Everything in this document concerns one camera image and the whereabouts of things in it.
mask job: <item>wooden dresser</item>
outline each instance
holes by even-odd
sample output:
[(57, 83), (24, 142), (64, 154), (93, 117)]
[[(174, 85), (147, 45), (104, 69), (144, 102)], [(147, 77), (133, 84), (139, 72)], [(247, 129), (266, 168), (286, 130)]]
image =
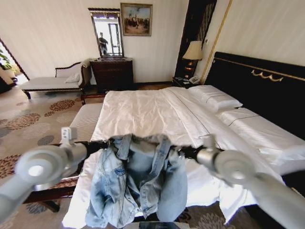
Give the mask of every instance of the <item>wooden dresser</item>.
[(132, 58), (106, 57), (90, 61), (98, 87), (98, 93), (105, 90), (132, 90)]

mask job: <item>white pillow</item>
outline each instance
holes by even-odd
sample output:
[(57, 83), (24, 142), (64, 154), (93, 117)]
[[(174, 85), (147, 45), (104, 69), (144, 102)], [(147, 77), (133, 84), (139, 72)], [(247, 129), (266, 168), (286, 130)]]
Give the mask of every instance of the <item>white pillow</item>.
[(81, 76), (79, 73), (76, 73), (74, 75), (69, 76), (65, 83), (73, 83), (73, 82), (78, 82), (81, 79)]
[(225, 111), (216, 116), (259, 149), (281, 175), (305, 169), (305, 141), (301, 138), (246, 108)]
[(238, 100), (211, 85), (201, 85), (188, 89), (199, 101), (214, 113), (241, 107)]

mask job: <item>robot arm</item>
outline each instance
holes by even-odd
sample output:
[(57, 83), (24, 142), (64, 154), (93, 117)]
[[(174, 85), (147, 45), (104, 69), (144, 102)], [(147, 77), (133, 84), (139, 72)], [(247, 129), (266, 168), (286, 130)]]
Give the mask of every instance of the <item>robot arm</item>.
[(233, 150), (220, 152), (215, 148), (212, 135), (205, 136), (204, 145), (206, 148), (198, 152), (196, 159), (214, 176), (250, 190), (258, 206), (285, 228), (304, 228), (305, 198), (273, 176), (256, 173), (251, 159), (245, 154)]
[(106, 147), (105, 142), (74, 143), (76, 128), (61, 129), (62, 144), (39, 146), (19, 159), (15, 175), (0, 187), (0, 223), (21, 205), (32, 191), (48, 189), (73, 174), (90, 153)]

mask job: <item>baseboard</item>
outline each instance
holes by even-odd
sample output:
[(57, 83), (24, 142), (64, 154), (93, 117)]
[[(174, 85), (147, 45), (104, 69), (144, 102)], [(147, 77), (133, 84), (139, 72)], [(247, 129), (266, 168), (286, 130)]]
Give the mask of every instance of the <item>baseboard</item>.
[(134, 85), (135, 86), (144, 86), (144, 85), (155, 85), (155, 84), (166, 84), (166, 83), (172, 83), (172, 81), (134, 83)]

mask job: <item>painting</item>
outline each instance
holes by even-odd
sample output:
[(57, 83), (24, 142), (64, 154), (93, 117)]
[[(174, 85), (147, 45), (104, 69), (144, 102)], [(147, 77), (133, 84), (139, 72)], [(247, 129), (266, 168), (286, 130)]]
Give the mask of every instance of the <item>painting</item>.
[(121, 3), (124, 36), (152, 35), (153, 5)]

